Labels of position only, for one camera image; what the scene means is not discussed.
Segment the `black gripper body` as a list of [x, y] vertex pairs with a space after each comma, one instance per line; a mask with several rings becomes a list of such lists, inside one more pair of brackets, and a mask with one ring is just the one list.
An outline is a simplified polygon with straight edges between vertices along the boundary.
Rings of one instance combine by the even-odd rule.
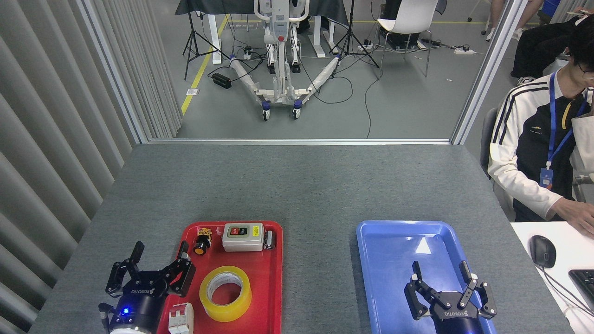
[[111, 333], [155, 333], [165, 305], [163, 279], [149, 279], [134, 285], [129, 281], [115, 307], [109, 328]]
[[465, 302], [459, 307], [463, 297], [460, 292], [442, 291], [430, 303], [429, 313], [438, 334], [483, 334], [481, 322], [478, 319], [478, 308]]

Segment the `person's right hand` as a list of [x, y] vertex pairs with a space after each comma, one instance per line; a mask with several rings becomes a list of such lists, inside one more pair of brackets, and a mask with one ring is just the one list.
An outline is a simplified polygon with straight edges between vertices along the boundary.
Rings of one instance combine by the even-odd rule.
[[594, 238], [594, 205], [560, 198], [551, 209], [579, 233]]

